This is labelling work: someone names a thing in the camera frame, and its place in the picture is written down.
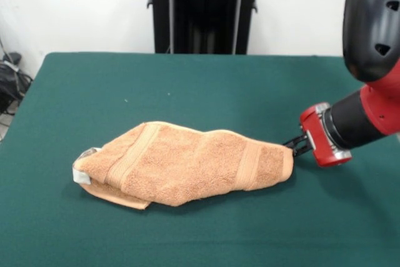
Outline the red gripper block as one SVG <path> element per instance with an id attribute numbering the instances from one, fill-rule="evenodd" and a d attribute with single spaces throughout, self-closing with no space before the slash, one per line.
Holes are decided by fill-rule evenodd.
<path id="1" fill-rule="evenodd" d="M 300 115 L 300 124 L 306 134 L 301 134 L 283 144 L 285 147 L 293 148 L 293 156 L 300 156 L 312 150 L 320 167 L 337 166 L 352 159 L 350 150 L 336 146 L 328 135 L 323 116 L 330 107 L 327 102 L 319 103 L 307 108 Z M 309 143 L 299 144 L 307 139 Z"/>

